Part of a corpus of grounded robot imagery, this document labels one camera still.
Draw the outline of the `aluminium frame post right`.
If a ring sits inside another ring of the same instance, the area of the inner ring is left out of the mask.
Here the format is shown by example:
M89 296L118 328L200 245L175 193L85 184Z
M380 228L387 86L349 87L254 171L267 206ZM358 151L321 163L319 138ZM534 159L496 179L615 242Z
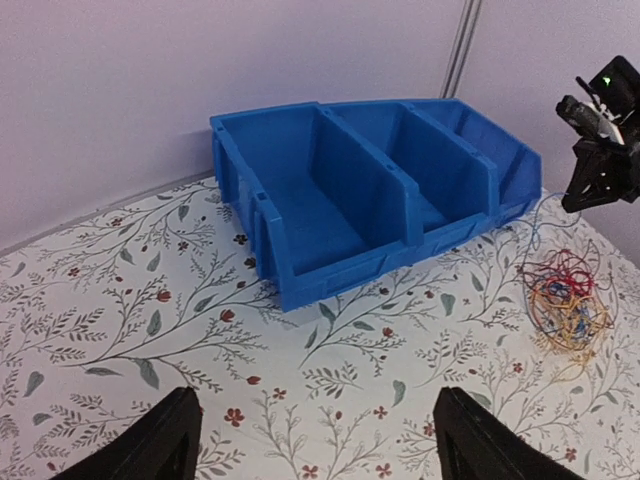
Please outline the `aluminium frame post right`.
M457 95L481 15L482 5L482 0L464 1L440 90L439 97L442 99L451 99Z

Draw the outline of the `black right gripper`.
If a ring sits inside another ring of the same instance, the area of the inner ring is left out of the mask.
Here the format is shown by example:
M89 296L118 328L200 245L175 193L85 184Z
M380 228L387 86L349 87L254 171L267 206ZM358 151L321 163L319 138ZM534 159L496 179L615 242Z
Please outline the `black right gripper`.
M587 82L614 114L621 114L624 145L580 136L575 170L561 201L565 211L583 211L639 197L639 71L614 58Z

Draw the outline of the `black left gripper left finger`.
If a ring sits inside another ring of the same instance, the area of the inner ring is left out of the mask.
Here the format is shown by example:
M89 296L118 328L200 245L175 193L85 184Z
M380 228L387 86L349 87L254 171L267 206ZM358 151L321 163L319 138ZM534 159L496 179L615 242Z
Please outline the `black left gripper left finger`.
M193 479L202 412L190 387L178 387L114 441L58 474L58 480Z

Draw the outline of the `blue three-compartment plastic bin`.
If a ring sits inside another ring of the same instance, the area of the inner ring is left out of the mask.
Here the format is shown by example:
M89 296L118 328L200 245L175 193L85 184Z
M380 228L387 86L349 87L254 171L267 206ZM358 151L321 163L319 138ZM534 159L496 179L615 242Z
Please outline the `blue three-compartment plastic bin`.
M215 177L291 311L530 211L540 156L457 99L284 105L211 118Z

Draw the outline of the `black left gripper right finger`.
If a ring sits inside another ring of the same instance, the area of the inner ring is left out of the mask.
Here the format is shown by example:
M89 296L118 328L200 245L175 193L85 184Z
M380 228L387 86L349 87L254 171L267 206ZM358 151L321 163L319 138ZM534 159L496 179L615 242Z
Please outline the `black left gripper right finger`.
M433 417L446 480L581 479L527 445L459 387L440 390Z

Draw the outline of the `floral patterned tablecloth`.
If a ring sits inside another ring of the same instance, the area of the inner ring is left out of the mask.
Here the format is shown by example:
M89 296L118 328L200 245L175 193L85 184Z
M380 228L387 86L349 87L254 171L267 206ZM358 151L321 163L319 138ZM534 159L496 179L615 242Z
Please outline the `floral patterned tablecloth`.
M588 479L639 475L639 271L544 195L524 219L283 312L216 183L1 260L1 475L46 479L179 386L200 479L438 478L466 390Z

